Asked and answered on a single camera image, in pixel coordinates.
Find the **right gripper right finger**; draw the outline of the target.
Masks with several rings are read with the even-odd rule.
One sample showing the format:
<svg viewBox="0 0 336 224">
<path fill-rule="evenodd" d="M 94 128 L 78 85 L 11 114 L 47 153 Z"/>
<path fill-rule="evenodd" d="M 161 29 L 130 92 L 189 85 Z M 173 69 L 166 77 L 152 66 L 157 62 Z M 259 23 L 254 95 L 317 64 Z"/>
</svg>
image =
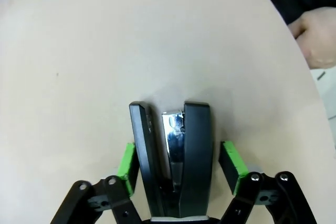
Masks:
<svg viewBox="0 0 336 224">
<path fill-rule="evenodd" d="M 265 206 L 274 223 L 317 222 L 293 173 L 250 172 L 230 141 L 221 142 L 218 162 L 234 196 L 219 223 L 246 223 L 255 205 Z"/>
</svg>

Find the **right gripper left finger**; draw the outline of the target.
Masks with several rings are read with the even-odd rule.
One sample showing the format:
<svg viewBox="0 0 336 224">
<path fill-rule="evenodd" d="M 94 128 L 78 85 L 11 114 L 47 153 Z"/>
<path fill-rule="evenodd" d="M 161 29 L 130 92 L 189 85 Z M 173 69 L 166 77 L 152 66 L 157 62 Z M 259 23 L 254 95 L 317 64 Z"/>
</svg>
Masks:
<svg viewBox="0 0 336 224">
<path fill-rule="evenodd" d="M 139 160 L 134 143 L 126 145 L 118 171 L 91 184 L 75 182 L 51 223 L 96 223 L 106 210 L 111 210 L 116 223 L 142 223 L 131 200 L 139 173 Z"/>
</svg>

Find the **person's right hand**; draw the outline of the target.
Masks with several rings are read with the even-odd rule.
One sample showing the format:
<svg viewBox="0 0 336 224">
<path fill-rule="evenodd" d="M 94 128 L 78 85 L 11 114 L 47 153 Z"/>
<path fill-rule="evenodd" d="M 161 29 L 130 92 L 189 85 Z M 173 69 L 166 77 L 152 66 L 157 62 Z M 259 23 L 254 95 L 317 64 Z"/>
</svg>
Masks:
<svg viewBox="0 0 336 224">
<path fill-rule="evenodd" d="M 288 25 L 310 69 L 335 67 L 335 8 L 303 13 Z"/>
</svg>

